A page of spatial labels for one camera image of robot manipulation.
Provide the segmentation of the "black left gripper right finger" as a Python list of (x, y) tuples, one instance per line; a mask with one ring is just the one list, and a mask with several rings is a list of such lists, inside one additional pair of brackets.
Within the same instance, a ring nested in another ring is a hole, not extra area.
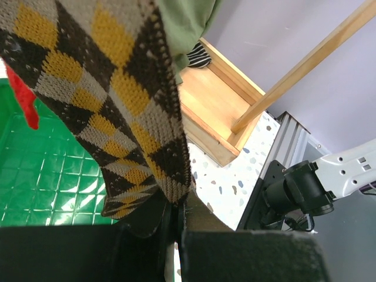
[(190, 192), (179, 242), (182, 281), (327, 281), (323, 254), (311, 235), (234, 231)]

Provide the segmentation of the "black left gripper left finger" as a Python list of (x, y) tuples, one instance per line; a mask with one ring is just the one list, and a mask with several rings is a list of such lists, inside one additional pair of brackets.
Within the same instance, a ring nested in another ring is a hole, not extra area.
[(1, 281), (164, 281), (167, 200), (157, 192), (115, 224), (1, 228)]

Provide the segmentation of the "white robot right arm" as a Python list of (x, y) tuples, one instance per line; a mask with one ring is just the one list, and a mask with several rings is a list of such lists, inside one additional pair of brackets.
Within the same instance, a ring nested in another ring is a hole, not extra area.
[(315, 217), (332, 212), (335, 201), (356, 191), (375, 195), (375, 140), (283, 171), (264, 189), (267, 209), (260, 225), (278, 229), (286, 224), (311, 233)]

